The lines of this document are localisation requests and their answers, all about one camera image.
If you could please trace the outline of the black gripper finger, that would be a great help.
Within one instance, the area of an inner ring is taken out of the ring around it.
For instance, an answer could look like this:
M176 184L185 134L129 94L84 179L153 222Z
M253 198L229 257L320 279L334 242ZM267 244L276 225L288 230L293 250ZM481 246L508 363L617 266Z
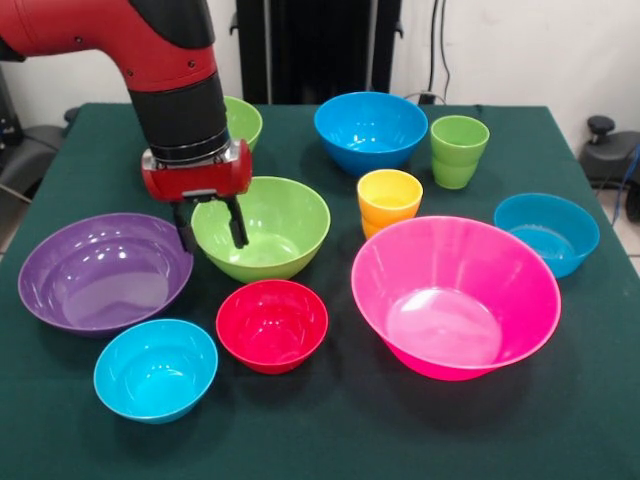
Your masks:
M196 240L190 223L185 219L181 211L180 202L172 202L173 222L178 232L181 245L185 252L194 253L196 251Z
M226 205L230 214L229 229L234 246L244 248L249 244L249 239L238 199L232 195L221 197L220 200Z

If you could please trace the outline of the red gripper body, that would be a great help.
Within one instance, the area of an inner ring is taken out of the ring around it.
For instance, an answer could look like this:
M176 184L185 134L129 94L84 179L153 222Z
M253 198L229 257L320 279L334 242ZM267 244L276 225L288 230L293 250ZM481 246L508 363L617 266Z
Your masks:
M249 188L251 150L245 140L232 140L226 150L213 157L171 165L160 162L147 149L141 158L141 173L151 197L160 202L231 197Z

